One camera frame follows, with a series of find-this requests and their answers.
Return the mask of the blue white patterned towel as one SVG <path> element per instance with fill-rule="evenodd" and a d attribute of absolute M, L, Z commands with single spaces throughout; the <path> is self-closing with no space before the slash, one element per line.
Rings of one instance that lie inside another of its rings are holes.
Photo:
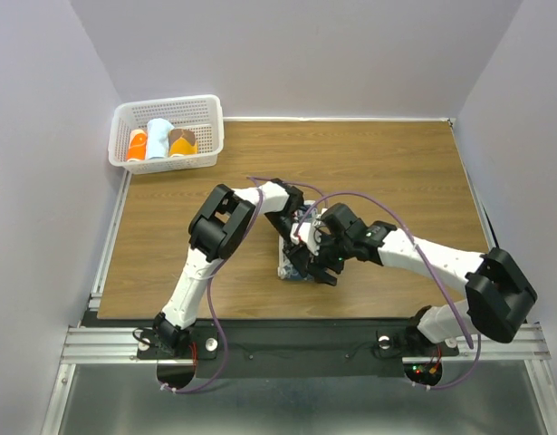
<path fill-rule="evenodd" d="M 307 209 L 312 205 L 311 200 L 305 200 L 301 208 L 295 212 L 294 216 L 294 229 L 298 225 L 298 221 L 303 217 Z M 318 253 L 318 245 L 321 241 L 321 235 L 318 232 L 318 228 L 314 224 L 316 217 L 319 215 L 320 210 L 315 208 L 312 212 L 303 220 L 301 229 L 298 232 L 298 236 L 304 242 L 310 242 L 311 252 L 313 254 Z M 282 238 L 278 238 L 278 267 L 277 275 L 286 281 L 307 281 L 313 282 L 314 278 L 311 275 L 302 276 L 300 272 L 294 267 L 292 262 L 288 259 L 283 249 L 286 247 L 286 241 Z"/>

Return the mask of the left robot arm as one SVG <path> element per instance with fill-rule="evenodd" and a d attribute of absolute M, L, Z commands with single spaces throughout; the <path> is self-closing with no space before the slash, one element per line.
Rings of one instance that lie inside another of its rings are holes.
<path fill-rule="evenodd" d="M 258 215 L 266 216 L 283 239 L 283 254 L 302 276 L 306 274 L 312 252 L 292 233 L 303 205 L 303 192 L 280 179 L 258 188 L 220 184 L 212 190 L 188 227 L 189 247 L 178 283 L 153 321 L 161 350 L 171 357 L 188 350 L 189 328 L 197 319 L 206 285 L 240 246 Z"/>

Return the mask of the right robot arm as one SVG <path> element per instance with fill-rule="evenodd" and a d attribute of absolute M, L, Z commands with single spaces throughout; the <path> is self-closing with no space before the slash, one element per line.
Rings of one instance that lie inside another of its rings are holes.
<path fill-rule="evenodd" d="M 346 260 L 356 259 L 433 280 L 446 302 L 424 307 L 412 318 L 405 343 L 414 353 L 472 334 L 510 343 L 537 301 L 536 291 L 507 251 L 463 251 L 414 237 L 388 222 L 366 225 L 342 203 L 314 217 L 300 239 L 314 242 L 312 253 L 326 272 L 339 273 Z M 463 300 L 454 301 L 447 295 L 450 289 Z"/>

